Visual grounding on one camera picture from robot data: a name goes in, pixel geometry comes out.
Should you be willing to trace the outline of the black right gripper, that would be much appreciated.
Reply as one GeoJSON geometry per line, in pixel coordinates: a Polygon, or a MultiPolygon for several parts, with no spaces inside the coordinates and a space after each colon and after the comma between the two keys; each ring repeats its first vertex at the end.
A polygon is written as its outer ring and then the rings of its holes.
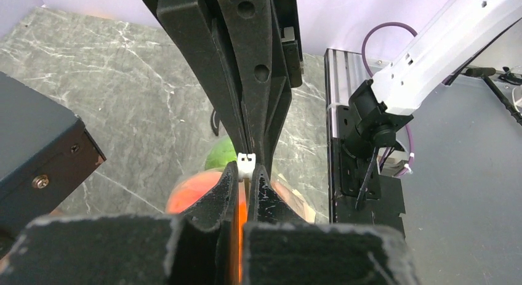
{"type": "Polygon", "coordinates": [[[302,85],[297,0],[142,1],[181,51],[235,150],[245,153],[248,144],[271,169],[291,87],[302,85]]]}

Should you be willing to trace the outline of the orange fake fruit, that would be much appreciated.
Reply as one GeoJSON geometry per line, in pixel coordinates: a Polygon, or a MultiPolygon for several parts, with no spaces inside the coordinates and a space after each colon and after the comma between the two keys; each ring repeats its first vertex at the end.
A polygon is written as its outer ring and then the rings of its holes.
{"type": "Polygon", "coordinates": [[[166,211],[175,216],[164,269],[171,284],[241,284],[246,203],[233,166],[178,184],[166,211]]]}

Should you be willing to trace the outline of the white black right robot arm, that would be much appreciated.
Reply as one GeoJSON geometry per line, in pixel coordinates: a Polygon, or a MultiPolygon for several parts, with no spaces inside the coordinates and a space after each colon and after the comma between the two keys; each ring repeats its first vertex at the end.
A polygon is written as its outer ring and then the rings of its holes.
{"type": "MultiPolygon", "coordinates": [[[[235,150],[269,166],[302,82],[297,0],[142,0],[179,48],[235,150]]],[[[449,0],[405,50],[350,96],[344,145],[390,147],[427,95],[521,18],[521,0],[449,0]]]]}

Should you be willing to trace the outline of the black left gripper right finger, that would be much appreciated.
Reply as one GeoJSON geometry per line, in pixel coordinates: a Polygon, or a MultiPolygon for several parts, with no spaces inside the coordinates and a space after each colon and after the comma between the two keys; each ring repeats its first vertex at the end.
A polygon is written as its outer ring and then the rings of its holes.
{"type": "Polygon", "coordinates": [[[398,230],[264,219],[281,200],[263,165],[252,173],[249,195],[242,284],[420,284],[398,230]]]}

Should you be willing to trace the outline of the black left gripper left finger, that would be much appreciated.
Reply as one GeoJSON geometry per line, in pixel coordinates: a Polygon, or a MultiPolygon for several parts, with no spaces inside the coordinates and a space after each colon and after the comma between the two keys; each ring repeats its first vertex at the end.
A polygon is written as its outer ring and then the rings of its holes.
{"type": "Polygon", "coordinates": [[[237,284],[238,167],[183,214],[42,216],[1,266],[2,284],[237,284]]]}

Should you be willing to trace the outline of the clear zip top bag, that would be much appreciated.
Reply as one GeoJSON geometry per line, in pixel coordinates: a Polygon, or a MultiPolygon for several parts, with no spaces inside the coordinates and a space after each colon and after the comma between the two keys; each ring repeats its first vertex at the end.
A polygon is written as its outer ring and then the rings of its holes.
{"type": "MultiPolygon", "coordinates": [[[[202,203],[204,196],[210,196],[216,191],[217,184],[225,169],[211,169],[199,172],[180,182],[172,191],[166,206],[168,214],[181,214],[194,208],[202,212],[202,219],[214,214],[212,206],[222,210],[223,204],[216,199],[202,203]]],[[[225,237],[225,253],[218,254],[215,246],[215,236],[200,240],[200,249],[186,247],[183,255],[185,260],[178,260],[169,265],[170,272],[165,282],[167,284],[213,284],[214,277],[231,278],[231,283],[242,280],[243,256],[243,225],[247,220],[247,196],[245,189],[248,181],[239,183],[235,191],[237,197],[232,200],[236,214],[230,223],[230,236],[225,237]]],[[[303,259],[299,255],[287,256],[278,262],[278,267],[271,273],[259,272],[254,281],[257,284],[318,284],[321,277],[317,275],[313,261],[303,259]]]]}

